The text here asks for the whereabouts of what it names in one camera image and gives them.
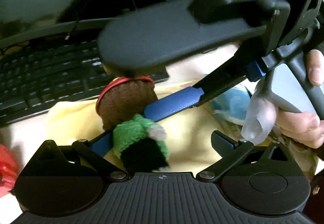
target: red object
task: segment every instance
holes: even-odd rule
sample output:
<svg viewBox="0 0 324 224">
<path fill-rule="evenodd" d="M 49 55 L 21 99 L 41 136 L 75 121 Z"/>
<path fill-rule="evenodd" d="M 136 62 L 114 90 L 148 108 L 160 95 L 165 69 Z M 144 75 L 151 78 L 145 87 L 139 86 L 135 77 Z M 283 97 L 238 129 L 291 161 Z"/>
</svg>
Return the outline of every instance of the red object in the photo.
<svg viewBox="0 0 324 224">
<path fill-rule="evenodd" d="M 101 100 L 101 98 L 104 96 L 104 94 L 109 91 L 111 88 L 121 84 L 121 83 L 124 83 L 124 82 L 127 82 L 127 81 L 130 81 L 130 80 L 146 80 L 148 82 L 152 82 L 154 83 L 154 80 L 152 80 L 150 77 L 145 77 L 145 76 L 140 76 L 140 77 L 136 77 L 136 78 L 125 78 L 125 77 L 120 77 L 120 78 L 117 78 L 115 80 L 113 80 L 111 83 L 108 84 L 107 87 L 105 87 L 105 89 L 102 91 L 102 93 L 99 95 L 99 98 L 96 102 L 96 112 L 97 114 L 98 113 L 98 107 L 99 107 L 99 102 Z"/>
<path fill-rule="evenodd" d="M 0 197 L 7 195 L 17 180 L 18 165 L 8 149 L 0 144 Z"/>
</svg>

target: red headband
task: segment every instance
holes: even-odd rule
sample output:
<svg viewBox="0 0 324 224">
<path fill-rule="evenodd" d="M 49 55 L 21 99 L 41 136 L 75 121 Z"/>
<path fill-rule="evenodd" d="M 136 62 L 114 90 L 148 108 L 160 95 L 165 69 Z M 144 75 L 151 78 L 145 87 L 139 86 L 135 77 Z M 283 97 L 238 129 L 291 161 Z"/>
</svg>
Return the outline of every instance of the red headband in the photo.
<svg viewBox="0 0 324 224">
<path fill-rule="evenodd" d="M 127 81 L 131 81 L 131 80 L 144 80 L 144 81 L 148 81 L 148 82 L 152 82 L 154 83 L 154 81 L 150 78 L 150 77 L 145 77 L 145 76 L 140 76 L 140 77 L 136 77 L 136 78 L 125 78 L 125 77 L 120 77 L 120 78 L 117 78 L 115 80 L 113 80 L 111 83 L 109 83 L 107 85 L 107 87 L 105 87 L 105 89 L 102 91 L 102 93 L 99 95 L 99 98 L 96 102 L 96 112 L 97 114 L 99 115 L 99 102 L 101 100 L 101 98 L 105 95 L 105 93 L 107 91 L 109 91 L 111 88 L 121 84 L 121 83 L 124 83 L 124 82 L 127 82 Z"/>
</svg>

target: knitted doll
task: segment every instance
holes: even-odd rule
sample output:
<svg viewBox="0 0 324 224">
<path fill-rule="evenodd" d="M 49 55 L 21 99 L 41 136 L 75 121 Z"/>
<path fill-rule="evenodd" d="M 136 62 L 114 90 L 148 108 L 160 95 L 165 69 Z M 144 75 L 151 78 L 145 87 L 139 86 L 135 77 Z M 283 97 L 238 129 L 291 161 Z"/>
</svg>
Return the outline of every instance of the knitted doll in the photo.
<svg viewBox="0 0 324 224">
<path fill-rule="evenodd" d="M 157 101 L 151 78 L 117 78 L 96 103 L 103 129 L 112 131 L 113 150 L 130 175 L 136 172 L 167 172 L 165 130 L 142 116 Z"/>
</svg>

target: keyboard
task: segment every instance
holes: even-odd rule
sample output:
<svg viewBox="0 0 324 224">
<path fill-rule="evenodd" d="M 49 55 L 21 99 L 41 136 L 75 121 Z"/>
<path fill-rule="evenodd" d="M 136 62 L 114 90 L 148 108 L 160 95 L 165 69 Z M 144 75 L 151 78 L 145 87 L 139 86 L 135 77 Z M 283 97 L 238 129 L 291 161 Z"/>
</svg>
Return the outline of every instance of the keyboard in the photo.
<svg viewBox="0 0 324 224">
<path fill-rule="evenodd" d="M 59 101 L 94 99 L 115 77 L 100 62 L 96 41 L 27 45 L 0 60 L 0 125 L 48 111 Z M 152 75 L 155 82 L 167 72 Z"/>
</svg>

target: yellow fabric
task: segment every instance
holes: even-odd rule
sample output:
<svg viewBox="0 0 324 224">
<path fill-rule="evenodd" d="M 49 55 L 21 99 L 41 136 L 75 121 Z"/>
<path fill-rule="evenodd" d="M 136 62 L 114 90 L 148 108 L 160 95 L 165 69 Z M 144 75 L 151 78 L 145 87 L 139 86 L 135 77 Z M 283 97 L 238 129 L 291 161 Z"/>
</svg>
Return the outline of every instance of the yellow fabric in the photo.
<svg viewBox="0 0 324 224">
<path fill-rule="evenodd" d="M 196 80 L 156 88 L 158 98 L 193 85 Z M 57 145 L 70 145 L 77 139 L 91 140 L 103 132 L 102 122 L 95 111 L 96 100 L 59 102 L 48 113 L 47 139 Z M 196 175 L 221 157 L 213 150 L 210 135 L 219 130 L 208 105 L 191 108 L 161 122 L 167 132 L 166 144 L 170 151 L 172 171 L 193 172 Z M 112 151 L 105 156 L 109 162 L 123 168 Z"/>
</svg>

